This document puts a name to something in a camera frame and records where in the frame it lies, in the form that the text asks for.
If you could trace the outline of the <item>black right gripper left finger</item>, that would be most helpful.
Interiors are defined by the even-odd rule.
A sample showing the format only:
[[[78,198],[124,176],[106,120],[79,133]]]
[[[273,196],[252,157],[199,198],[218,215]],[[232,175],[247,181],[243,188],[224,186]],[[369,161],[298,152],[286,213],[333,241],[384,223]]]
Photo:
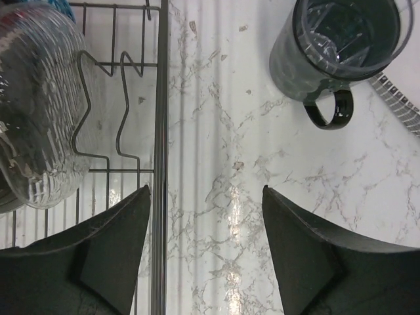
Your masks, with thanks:
[[[1,313],[129,314],[150,204],[145,185],[67,230],[1,250]]]

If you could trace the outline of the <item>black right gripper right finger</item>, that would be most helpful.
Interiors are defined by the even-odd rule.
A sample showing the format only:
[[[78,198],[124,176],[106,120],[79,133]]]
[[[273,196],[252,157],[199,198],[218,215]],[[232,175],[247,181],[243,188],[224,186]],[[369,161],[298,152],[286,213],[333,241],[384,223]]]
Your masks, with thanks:
[[[340,227],[264,187],[262,213],[286,314],[418,314],[419,250]]]

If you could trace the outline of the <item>black wire dish rack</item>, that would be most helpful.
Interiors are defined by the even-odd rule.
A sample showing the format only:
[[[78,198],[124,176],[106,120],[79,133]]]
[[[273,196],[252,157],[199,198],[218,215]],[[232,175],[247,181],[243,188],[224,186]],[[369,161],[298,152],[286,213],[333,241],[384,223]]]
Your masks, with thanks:
[[[2,1],[1,7],[20,2],[34,1]],[[159,14],[157,33],[157,61],[154,67],[156,73],[156,113],[154,130],[154,166],[151,174],[154,176],[150,189],[150,216],[147,234],[152,235],[151,249],[151,288],[150,288],[150,313],[165,314],[167,295],[167,173],[168,173],[168,35],[169,13],[168,3],[162,1],[156,7]],[[111,166],[110,156],[101,154],[98,146],[101,140],[107,139],[108,134],[103,131],[103,126],[111,118],[106,111],[106,90],[102,84],[103,77],[113,77],[119,74],[121,87],[128,89],[126,71],[134,70],[137,75],[143,76],[147,67],[145,62],[135,62],[128,52],[119,56],[112,56],[109,62],[101,62],[90,52],[89,46],[77,54],[77,69],[85,93],[87,109],[77,126],[72,137],[72,148],[81,156],[91,160],[90,172],[94,161],[102,161],[104,167],[98,170],[105,177],[115,173]],[[138,310],[138,276],[136,279],[135,294],[131,312]]]

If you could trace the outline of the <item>dark grey ceramic mug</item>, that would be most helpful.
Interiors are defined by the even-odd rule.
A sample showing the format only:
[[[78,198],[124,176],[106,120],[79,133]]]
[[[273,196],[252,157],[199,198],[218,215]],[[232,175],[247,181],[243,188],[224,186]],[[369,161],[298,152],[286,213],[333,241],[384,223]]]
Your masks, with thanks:
[[[324,130],[342,129],[354,112],[351,86],[372,78],[386,67],[361,79],[342,79],[321,72],[298,45],[294,10],[295,6],[270,52],[271,78],[285,96],[303,103],[315,126]]]

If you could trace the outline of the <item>clear glass tumbler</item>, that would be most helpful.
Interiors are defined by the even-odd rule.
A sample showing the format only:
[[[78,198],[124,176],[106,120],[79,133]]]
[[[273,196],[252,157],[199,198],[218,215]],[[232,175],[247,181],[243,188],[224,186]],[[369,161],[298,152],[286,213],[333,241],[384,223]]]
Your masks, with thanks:
[[[361,79],[406,47],[414,1],[297,1],[293,25],[303,54],[321,72]]]

